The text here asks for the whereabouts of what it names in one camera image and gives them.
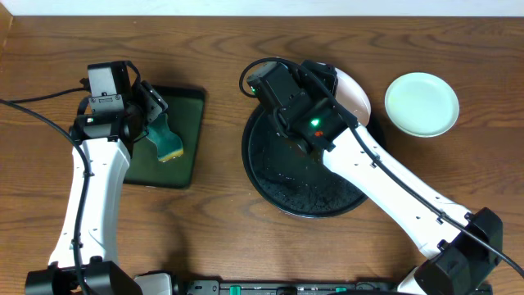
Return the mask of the mint green plate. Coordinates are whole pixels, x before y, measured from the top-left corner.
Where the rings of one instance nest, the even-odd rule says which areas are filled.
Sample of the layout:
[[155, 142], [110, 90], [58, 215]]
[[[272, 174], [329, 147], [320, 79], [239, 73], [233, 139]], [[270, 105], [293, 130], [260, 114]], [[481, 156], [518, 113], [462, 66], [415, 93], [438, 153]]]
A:
[[406, 134], [430, 138], [449, 131], [459, 118], [458, 96], [442, 78], [412, 72], [395, 79], [384, 104], [391, 122]]

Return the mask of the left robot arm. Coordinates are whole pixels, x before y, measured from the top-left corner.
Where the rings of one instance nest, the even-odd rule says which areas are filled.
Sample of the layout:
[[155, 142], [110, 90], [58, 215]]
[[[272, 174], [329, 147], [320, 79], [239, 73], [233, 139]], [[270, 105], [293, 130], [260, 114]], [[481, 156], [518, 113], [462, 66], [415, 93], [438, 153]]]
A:
[[[118, 107], [93, 106], [118, 102]], [[124, 177], [134, 141], [162, 116], [167, 105], [146, 81], [128, 97], [91, 96], [70, 128], [75, 170], [61, 236], [45, 270], [31, 271], [27, 294], [175, 294], [168, 272], [131, 278], [119, 266], [116, 231]]]

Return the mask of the pink plate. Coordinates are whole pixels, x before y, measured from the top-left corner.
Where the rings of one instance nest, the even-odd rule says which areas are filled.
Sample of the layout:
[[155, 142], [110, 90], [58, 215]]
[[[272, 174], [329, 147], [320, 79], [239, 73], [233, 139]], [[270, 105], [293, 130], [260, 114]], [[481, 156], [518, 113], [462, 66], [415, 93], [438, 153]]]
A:
[[348, 125], [357, 123], [367, 126], [371, 118], [371, 103], [363, 88], [344, 71], [333, 65], [327, 67], [336, 73], [334, 98], [337, 101], [336, 111]]

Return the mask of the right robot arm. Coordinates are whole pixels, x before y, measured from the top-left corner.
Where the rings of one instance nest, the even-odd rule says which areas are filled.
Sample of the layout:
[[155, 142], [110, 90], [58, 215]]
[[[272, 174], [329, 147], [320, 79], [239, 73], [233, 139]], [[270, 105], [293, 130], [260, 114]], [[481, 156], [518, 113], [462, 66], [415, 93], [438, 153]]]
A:
[[412, 239], [426, 261], [397, 285], [407, 294], [472, 294], [501, 261], [502, 220], [444, 197], [368, 132], [371, 105], [346, 73], [271, 58], [249, 78], [277, 133], [361, 190]]

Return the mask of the green yellow sponge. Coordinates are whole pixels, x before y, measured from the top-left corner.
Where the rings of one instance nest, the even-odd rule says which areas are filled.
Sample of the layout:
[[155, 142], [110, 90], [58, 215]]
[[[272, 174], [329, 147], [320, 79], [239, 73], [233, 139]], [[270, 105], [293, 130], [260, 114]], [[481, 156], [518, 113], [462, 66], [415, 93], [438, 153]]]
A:
[[147, 139], [155, 144], [160, 162], [183, 155], [183, 141], [170, 130], [168, 118], [166, 113], [162, 113], [147, 126]]

